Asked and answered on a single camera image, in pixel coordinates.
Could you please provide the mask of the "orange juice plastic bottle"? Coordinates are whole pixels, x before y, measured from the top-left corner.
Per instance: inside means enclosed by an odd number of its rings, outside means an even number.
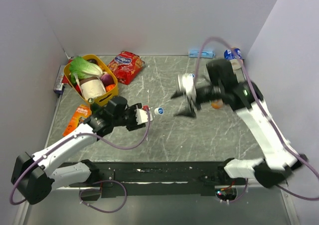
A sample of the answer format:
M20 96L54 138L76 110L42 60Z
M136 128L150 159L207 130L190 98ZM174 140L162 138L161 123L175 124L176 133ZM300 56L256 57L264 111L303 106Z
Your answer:
M223 103L222 100L216 100L216 101L212 101L212 102L211 102L212 108L214 108L214 109L216 109L216 110L222 108L223 105L224 105L224 103Z

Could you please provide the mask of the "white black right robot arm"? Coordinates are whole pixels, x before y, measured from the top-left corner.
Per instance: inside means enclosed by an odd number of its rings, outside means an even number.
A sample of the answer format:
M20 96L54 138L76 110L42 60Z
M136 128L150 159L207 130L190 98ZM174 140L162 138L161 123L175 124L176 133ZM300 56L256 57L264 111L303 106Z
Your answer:
M250 160L229 158L221 164L218 179L222 184L230 184L235 178L255 179L265 188L271 188L285 181L302 163L284 148L274 128L258 105L266 107L266 102L256 85L253 97L249 84L238 81L232 65L225 59L211 60L206 64L209 75L208 85L197 87L190 74L179 75L177 89L172 98L186 97L184 110L176 116L196 117L196 111L203 103L222 100L245 122L259 144L263 157Z

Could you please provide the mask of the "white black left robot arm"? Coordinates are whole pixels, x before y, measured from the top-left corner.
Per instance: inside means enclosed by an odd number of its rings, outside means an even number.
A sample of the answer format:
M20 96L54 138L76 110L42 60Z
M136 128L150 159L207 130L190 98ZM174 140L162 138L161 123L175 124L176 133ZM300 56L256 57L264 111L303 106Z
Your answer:
M123 126L133 131L149 128L153 120L147 106L140 103L129 106L121 96L113 97L104 106L97 105L93 99L89 99L89 104L92 114L74 131L33 155L24 152L16 158L11 182L13 189L23 195L23 202L35 205L52 190L74 183L95 185L99 174L90 161L64 168L61 164L86 146L98 140L105 142L103 137L115 127Z

